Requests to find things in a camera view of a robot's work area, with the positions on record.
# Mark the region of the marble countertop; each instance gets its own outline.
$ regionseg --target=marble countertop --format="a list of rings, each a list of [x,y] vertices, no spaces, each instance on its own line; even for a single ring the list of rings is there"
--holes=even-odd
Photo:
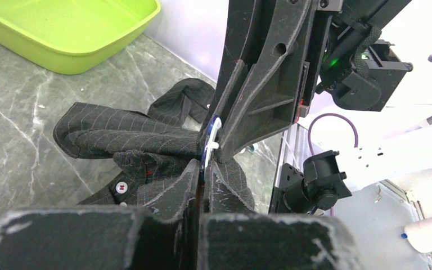
[[[71,206],[110,182],[120,169],[109,160],[66,156],[52,130],[75,102],[146,112],[183,78],[207,77],[146,36],[80,75],[43,69],[0,45],[0,216],[18,206]],[[185,127],[199,129],[187,119]],[[256,209],[267,212],[280,139],[238,154]]]

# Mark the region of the black plastic bracket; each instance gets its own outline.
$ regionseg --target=black plastic bracket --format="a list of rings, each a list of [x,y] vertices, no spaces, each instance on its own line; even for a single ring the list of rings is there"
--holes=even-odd
[[[303,164],[305,175],[284,164],[279,186],[272,190],[269,213],[305,214],[314,207],[329,210],[338,199],[350,197],[343,181],[347,175],[339,171],[337,155],[327,151],[308,158]]]
[[[219,115],[223,127],[214,154],[220,162],[292,125],[303,80],[301,59],[318,5],[317,0],[248,2],[229,2],[226,40],[233,44],[225,44],[215,99],[200,133],[202,148],[209,120]],[[269,26],[267,33],[259,25]]]

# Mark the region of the pinstripe fabric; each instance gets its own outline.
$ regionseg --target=pinstripe fabric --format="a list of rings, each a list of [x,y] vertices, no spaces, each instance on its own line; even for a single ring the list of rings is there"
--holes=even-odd
[[[174,127],[181,127],[188,115],[202,123],[214,91],[212,86],[202,80],[184,79],[150,106],[148,116]]]
[[[53,137],[72,158],[113,158],[122,172],[81,204],[145,204],[178,180],[191,159],[201,157],[196,149],[198,132],[181,128],[188,115],[203,120],[202,105],[214,89],[196,79],[177,83],[151,105],[150,115],[75,103],[59,120]],[[225,181],[239,197],[254,206],[246,177],[235,160],[220,164]],[[117,184],[128,191],[119,194]]]

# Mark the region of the lime green basin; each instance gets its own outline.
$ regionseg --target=lime green basin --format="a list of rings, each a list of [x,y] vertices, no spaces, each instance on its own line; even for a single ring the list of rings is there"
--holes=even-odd
[[[61,74],[85,72],[137,38],[158,0],[0,0],[0,44]]]

